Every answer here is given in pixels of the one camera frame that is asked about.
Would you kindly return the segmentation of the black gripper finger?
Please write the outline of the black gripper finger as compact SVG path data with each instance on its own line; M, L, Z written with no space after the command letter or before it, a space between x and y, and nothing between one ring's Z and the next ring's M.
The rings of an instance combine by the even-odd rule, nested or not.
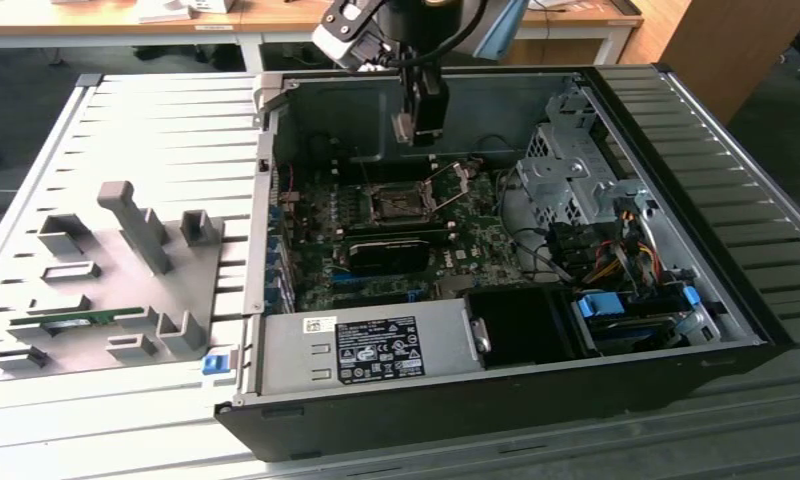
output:
M441 79L416 82L413 99L413 145L429 146L442 136L449 89Z
M413 66L398 68L401 85L404 88L402 112L413 117L417 111L417 70Z

